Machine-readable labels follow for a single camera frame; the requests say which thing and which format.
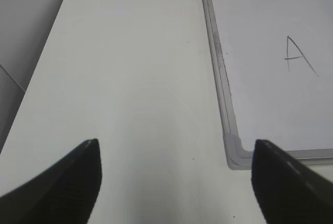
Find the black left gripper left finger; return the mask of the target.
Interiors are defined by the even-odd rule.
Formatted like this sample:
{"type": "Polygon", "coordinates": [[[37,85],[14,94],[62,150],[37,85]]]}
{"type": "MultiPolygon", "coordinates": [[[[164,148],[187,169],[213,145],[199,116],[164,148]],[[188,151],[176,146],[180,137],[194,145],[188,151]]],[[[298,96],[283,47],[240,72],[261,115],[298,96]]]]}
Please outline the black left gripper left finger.
{"type": "Polygon", "coordinates": [[[1,223],[88,223],[102,182],[97,139],[1,196],[1,223]]]}

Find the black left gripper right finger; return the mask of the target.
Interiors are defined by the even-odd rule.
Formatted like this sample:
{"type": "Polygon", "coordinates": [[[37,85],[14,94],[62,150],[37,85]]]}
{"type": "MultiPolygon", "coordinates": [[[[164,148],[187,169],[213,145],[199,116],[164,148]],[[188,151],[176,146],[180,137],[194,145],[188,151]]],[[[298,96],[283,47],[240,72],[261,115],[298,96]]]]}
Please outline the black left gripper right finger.
{"type": "Polygon", "coordinates": [[[256,140],[251,184],[267,223],[332,223],[332,182],[269,140],[256,140]]]}

